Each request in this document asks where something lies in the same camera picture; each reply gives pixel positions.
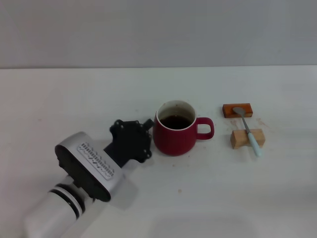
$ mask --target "stain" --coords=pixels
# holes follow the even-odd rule
[[[258,124],[254,124],[254,123],[250,124],[249,128],[251,128],[251,127],[254,128],[254,129],[260,129],[261,128]]]
[[[236,120],[231,120],[230,123],[234,126],[235,129],[238,129]]]
[[[223,123],[228,126],[227,131],[233,130],[232,125],[228,123],[226,120],[223,120]]]
[[[261,121],[261,118],[257,118],[257,122],[258,122],[259,125],[264,125],[264,126],[270,128],[270,127],[269,127],[268,125],[266,125],[263,121]]]

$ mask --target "red mug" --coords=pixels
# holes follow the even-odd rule
[[[172,129],[161,121],[172,116],[186,118],[191,124],[183,129]],[[190,151],[196,140],[208,140],[214,135],[213,122],[210,118],[198,118],[195,109],[184,101],[169,101],[156,112],[153,127],[153,139],[156,147],[164,154],[178,156]],[[198,125],[210,126],[209,133],[198,133]]]

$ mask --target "light wooden block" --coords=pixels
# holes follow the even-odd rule
[[[264,145],[265,136],[263,134],[262,129],[251,129],[251,133],[253,134],[254,138],[256,139],[257,143],[260,147]],[[241,146],[250,146],[248,134],[246,130],[234,130],[231,134],[231,145],[233,149],[238,149]]]

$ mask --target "gray wall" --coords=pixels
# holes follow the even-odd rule
[[[317,0],[0,0],[0,67],[317,64]]]

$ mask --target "light blue spoon handle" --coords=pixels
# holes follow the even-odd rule
[[[250,144],[253,147],[254,153],[256,154],[257,157],[260,157],[262,155],[262,151],[261,151],[256,139],[252,135],[252,133],[248,133],[248,138],[249,138]]]

